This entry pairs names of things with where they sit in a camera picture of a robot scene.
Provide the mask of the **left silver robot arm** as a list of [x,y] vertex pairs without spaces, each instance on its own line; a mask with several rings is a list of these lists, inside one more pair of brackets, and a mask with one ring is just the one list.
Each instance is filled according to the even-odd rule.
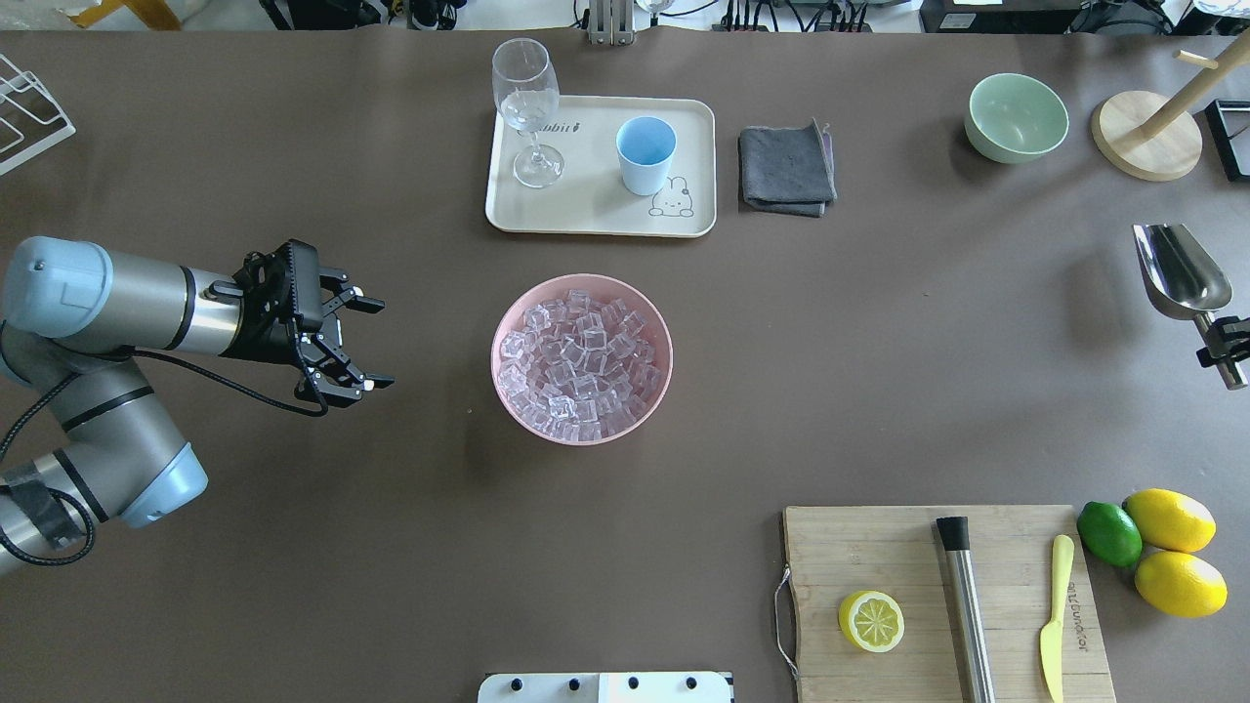
[[342,348],[340,311],[382,308],[299,240],[246,255],[232,275],[58,236],[22,241],[4,280],[2,373],[38,402],[2,445],[45,409],[66,445],[2,473],[2,570],[71,564],[112,517],[142,528],[205,490],[139,357],[292,367],[291,412],[322,417],[392,382],[358,369]]

